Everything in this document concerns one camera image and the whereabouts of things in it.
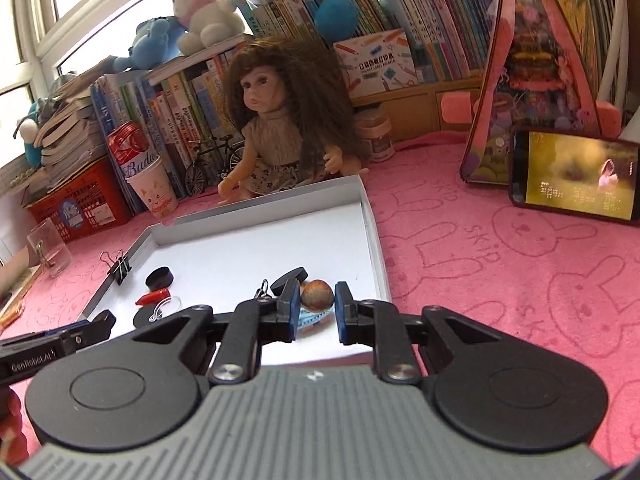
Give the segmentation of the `person's left hand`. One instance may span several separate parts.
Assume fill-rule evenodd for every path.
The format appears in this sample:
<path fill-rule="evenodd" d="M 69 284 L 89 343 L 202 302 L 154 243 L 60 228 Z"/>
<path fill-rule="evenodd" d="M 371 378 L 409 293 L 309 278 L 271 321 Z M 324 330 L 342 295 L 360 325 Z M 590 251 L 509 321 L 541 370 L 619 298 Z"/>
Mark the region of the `person's left hand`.
<path fill-rule="evenodd" d="M 10 388 L 1 389 L 1 460 L 19 465 L 28 457 L 27 439 L 23 432 L 22 404 Z"/>

